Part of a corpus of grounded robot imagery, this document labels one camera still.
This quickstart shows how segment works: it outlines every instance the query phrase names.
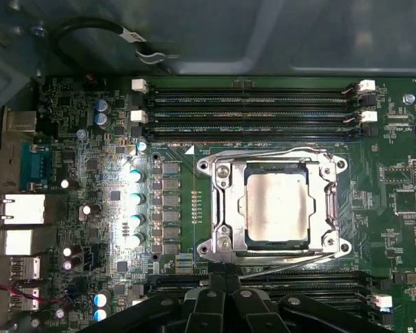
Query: screw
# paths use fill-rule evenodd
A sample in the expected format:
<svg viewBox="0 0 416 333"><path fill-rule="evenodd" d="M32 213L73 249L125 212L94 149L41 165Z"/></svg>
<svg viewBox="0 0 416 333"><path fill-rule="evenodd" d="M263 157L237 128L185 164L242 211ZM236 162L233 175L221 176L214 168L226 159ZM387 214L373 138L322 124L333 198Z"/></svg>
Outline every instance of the screw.
<svg viewBox="0 0 416 333"><path fill-rule="evenodd" d="M227 249L231 248L231 241L229 240L228 237L221 237L217 241L217 246L221 250L227 250Z"/></svg>
<svg viewBox="0 0 416 333"><path fill-rule="evenodd" d="M19 0L10 0L9 1L9 6L13 9L13 10L16 10L16 11L19 11L21 8L20 8L20 2L19 2Z"/></svg>
<svg viewBox="0 0 416 333"><path fill-rule="evenodd" d="M24 32L25 32L21 26L15 26L15 27L12 29L12 31L13 31L13 33L14 33L15 35L17 35L17 36L21 36L21 35L23 35L23 34L24 34Z"/></svg>
<svg viewBox="0 0 416 333"><path fill-rule="evenodd" d="M45 38L48 35L48 31L43 26L43 22L40 22L38 25L31 28L31 32L36 37Z"/></svg>
<svg viewBox="0 0 416 333"><path fill-rule="evenodd" d="M402 101L405 105L412 105L416 102L416 97L413 94L405 94L404 97L402 97Z"/></svg>
<svg viewBox="0 0 416 333"><path fill-rule="evenodd" d="M228 166L221 165L217 168L216 173L219 178L226 178L229 175L229 168Z"/></svg>
<svg viewBox="0 0 416 333"><path fill-rule="evenodd" d="M242 297L251 297L252 296L252 292L249 290L242 290L241 291L241 296Z"/></svg>
<svg viewBox="0 0 416 333"><path fill-rule="evenodd" d="M288 303L290 303L291 305L300 305L300 299L296 297L290 297L288 299Z"/></svg>

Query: black cable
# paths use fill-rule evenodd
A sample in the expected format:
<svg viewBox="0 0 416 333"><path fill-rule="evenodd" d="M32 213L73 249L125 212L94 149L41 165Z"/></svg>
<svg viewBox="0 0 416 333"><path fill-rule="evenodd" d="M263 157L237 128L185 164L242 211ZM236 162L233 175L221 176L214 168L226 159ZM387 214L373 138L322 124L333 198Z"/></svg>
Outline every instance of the black cable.
<svg viewBox="0 0 416 333"><path fill-rule="evenodd" d="M72 33L77 30L82 30L86 28L97 28L106 31L111 31L117 35L121 35L124 32L124 28L114 22L108 21L106 19L99 19L93 17L76 17L69 19L68 21L59 25L50 39L50 46L54 54L59 57L59 59L65 63L67 66L71 67L78 74L82 74L87 77L89 81L94 81L92 74L88 74L87 70L84 69L77 60L72 58L70 55L65 53L60 47L60 40L69 33ZM154 50L151 48L147 42L138 42L136 43L137 50L144 54L153 54ZM170 75L171 70L166 68L162 63L155 64L157 72L161 75Z"/></svg>
<svg viewBox="0 0 416 333"><path fill-rule="evenodd" d="M54 30L54 33L51 36L51 40L50 40L51 49L53 50L54 54L57 57L59 57L59 59L61 59L63 63L65 63L67 66L70 66L79 74L86 74L87 71L83 69L83 67L77 62L77 60L73 59L70 55L65 53L60 48L60 40L65 35L68 35L69 33L72 33L73 31L86 29L86 28L97 28L97 29L112 31L113 33L116 33L117 35L120 35L123 32L122 26L114 22L108 21L106 19L99 19L99 18L93 18L93 17L76 17L59 25Z"/></svg>

